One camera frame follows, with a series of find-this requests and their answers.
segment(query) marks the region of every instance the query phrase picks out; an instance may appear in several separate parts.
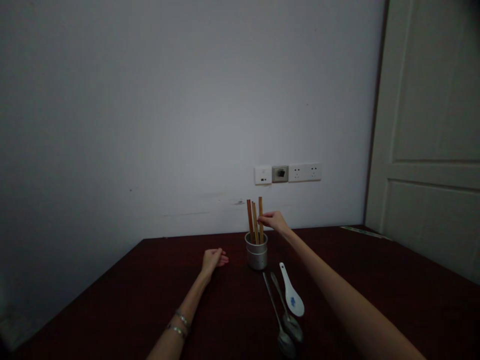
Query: stainless steel spoon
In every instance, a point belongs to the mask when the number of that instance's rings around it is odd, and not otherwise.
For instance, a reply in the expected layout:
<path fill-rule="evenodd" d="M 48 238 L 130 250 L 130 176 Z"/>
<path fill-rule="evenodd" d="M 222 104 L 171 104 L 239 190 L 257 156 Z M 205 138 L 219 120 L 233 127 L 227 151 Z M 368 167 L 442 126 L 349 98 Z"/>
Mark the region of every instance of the stainless steel spoon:
<path fill-rule="evenodd" d="M 263 273 L 263 278 L 265 279 L 266 289 L 268 290 L 268 294 L 270 295 L 271 304 L 273 305 L 273 310 L 275 310 L 276 319 L 278 320 L 278 326 L 280 327 L 280 333 L 278 334 L 278 347 L 280 348 L 280 351 L 283 353 L 283 355 L 285 355 L 289 359 L 294 359 L 296 355 L 294 342 L 282 328 L 279 314 L 277 313 L 277 308 L 275 307 L 274 297 L 272 296 L 272 292 L 270 291 L 269 282 L 265 273 Z"/>
<path fill-rule="evenodd" d="M 285 325 L 285 330 L 286 332 L 295 340 L 297 343 L 301 343 L 304 340 L 304 333 L 302 332 L 302 329 L 300 328 L 299 323 L 293 316 L 289 314 L 289 311 L 287 310 L 287 306 L 285 305 L 284 298 L 282 297 L 282 292 L 280 291 L 280 286 L 279 282 L 277 280 L 277 277 L 273 272 L 270 272 L 271 279 L 273 283 L 275 284 L 275 287 L 278 291 L 278 294 L 280 295 L 280 300 L 283 305 L 283 308 L 285 309 L 285 313 L 283 314 L 283 325 Z"/>

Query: door panel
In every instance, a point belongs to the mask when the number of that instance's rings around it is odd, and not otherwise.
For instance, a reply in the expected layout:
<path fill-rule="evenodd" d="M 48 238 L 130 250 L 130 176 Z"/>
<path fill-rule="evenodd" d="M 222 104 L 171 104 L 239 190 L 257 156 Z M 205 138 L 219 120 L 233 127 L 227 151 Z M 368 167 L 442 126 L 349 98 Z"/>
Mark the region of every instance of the door panel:
<path fill-rule="evenodd" d="M 365 224 L 480 281 L 474 1 L 389 3 Z"/>

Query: hand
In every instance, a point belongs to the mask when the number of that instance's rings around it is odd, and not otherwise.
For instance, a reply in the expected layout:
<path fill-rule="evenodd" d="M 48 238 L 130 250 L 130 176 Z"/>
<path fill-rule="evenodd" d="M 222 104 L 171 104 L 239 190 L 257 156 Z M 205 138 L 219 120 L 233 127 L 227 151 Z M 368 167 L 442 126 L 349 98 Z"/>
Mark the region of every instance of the hand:
<path fill-rule="evenodd" d="M 280 211 L 264 213 L 263 216 L 258 217 L 258 222 L 279 233 L 290 229 Z"/>
<path fill-rule="evenodd" d="M 201 272 L 211 277 L 215 268 L 228 264 L 227 253 L 221 248 L 205 250 Z"/>

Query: silver bracelet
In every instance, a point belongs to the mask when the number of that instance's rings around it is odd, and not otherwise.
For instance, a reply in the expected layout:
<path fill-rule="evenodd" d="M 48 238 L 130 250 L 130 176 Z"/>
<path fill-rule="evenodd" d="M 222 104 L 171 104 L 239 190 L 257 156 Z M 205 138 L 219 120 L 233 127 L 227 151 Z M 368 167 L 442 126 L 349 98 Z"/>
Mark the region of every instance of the silver bracelet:
<path fill-rule="evenodd" d="M 177 309 L 177 310 L 175 311 L 175 315 L 177 315 L 177 316 L 180 318 L 181 322 L 183 323 L 183 325 L 185 325 L 186 329 L 187 329 L 188 331 L 190 331 L 189 321 L 187 320 L 187 318 L 186 318 L 185 316 L 183 316 L 183 315 L 180 313 L 180 309 Z"/>
<path fill-rule="evenodd" d="M 175 331 L 178 335 L 180 335 L 183 340 L 185 340 L 187 338 L 187 334 L 184 334 L 184 332 L 182 330 L 180 330 L 178 327 L 176 326 L 172 326 L 171 323 L 169 323 L 167 326 L 166 326 L 166 329 L 172 329 L 173 331 Z"/>

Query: wooden chopstick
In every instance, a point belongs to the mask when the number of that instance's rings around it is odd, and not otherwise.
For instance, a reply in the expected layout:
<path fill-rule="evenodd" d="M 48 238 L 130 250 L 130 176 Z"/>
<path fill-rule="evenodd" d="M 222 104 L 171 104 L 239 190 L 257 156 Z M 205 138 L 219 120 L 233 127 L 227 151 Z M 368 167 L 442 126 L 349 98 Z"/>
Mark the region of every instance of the wooden chopstick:
<path fill-rule="evenodd" d="M 252 203 L 250 199 L 246 201 L 246 206 L 248 210 L 248 229 L 250 230 L 250 242 L 254 243 L 254 225 L 252 223 Z"/>
<path fill-rule="evenodd" d="M 264 215 L 264 206 L 262 204 L 262 197 L 258 197 L 258 216 Z M 260 244 L 264 243 L 264 225 L 260 223 Z"/>
<path fill-rule="evenodd" d="M 251 202 L 251 210 L 253 211 L 253 228 L 255 230 L 255 244 L 259 244 L 259 224 L 257 223 L 257 208 L 255 206 L 255 203 L 252 201 Z"/>

